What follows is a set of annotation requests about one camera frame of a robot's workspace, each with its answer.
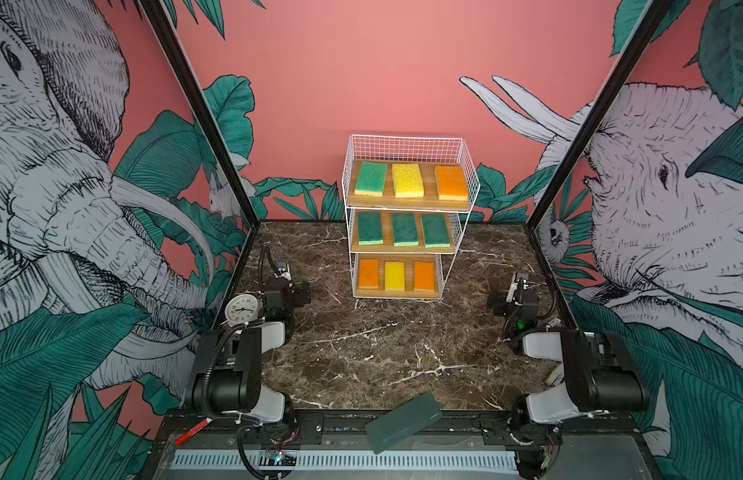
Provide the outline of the orange sponge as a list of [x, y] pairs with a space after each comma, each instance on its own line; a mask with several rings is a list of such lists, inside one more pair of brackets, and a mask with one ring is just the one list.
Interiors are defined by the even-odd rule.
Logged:
[[435, 166], [435, 181], [437, 181], [439, 201], [467, 202], [469, 200], [469, 188], [467, 188], [461, 166]]
[[360, 289], [379, 289], [379, 260], [363, 258], [360, 261], [358, 287]]
[[413, 264], [413, 288], [417, 292], [435, 292], [437, 280], [435, 280], [435, 264], [431, 262], [416, 261]]

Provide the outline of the dark green sponge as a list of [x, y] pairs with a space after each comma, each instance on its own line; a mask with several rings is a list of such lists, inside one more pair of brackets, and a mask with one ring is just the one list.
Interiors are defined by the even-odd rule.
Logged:
[[383, 222], [379, 211], [360, 211], [357, 218], [361, 246], [383, 245]]
[[421, 227], [423, 227], [425, 248], [451, 247], [451, 229], [449, 229], [449, 221], [445, 214], [423, 214]]
[[415, 214], [394, 213], [391, 216], [391, 225], [393, 225], [393, 246], [415, 247], [419, 245], [419, 230], [417, 230]]

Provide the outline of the yellow sponge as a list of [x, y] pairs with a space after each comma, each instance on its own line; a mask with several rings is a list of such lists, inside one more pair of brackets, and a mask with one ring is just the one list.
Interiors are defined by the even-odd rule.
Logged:
[[394, 163], [391, 166], [393, 172], [393, 192], [397, 198], [423, 198], [425, 186], [419, 164], [415, 162]]
[[385, 262], [385, 291], [405, 291], [405, 263]]

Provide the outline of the bright green sponge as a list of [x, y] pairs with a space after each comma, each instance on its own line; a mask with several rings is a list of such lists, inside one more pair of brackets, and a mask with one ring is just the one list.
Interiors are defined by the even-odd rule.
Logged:
[[387, 163], [364, 161], [361, 163], [354, 193], [361, 196], [381, 197], [385, 191]]

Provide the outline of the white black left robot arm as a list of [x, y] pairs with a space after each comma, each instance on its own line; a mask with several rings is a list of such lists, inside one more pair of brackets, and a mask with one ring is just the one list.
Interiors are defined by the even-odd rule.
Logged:
[[264, 383], [263, 357], [291, 341], [295, 310], [312, 301], [311, 289], [292, 279], [287, 262], [268, 263], [274, 275], [267, 278], [260, 265], [259, 290], [232, 297], [221, 326], [202, 335], [183, 408], [255, 426], [297, 423], [290, 396]]

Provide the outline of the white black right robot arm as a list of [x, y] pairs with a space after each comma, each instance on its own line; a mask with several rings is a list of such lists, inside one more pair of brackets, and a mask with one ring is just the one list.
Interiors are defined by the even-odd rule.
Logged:
[[557, 364], [547, 390], [513, 402], [507, 432], [515, 443], [542, 442], [567, 420], [647, 406], [649, 391], [621, 336], [543, 325], [555, 306], [539, 314], [539, 295], [527, 274], [516, 273], [509, 288], [491, 291], [487, 309], [503, 318], [501, 340], [513, 353]]

